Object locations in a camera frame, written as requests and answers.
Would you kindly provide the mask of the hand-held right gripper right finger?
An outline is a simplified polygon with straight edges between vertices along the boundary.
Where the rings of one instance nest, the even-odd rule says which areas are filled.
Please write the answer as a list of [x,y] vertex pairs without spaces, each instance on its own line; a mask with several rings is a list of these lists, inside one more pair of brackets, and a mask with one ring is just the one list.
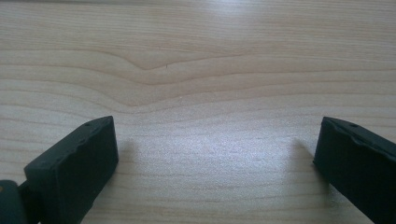
[[360,125],[321,122],[314,164],[374,224],[396,224],[396,144]]

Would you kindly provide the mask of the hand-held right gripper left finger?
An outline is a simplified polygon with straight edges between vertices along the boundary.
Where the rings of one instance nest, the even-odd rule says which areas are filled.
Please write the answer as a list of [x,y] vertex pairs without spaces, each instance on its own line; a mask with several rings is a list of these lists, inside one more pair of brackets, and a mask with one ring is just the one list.
[[119,161],[111,116],[88,121],[24,167],[29,224],[79,224]]

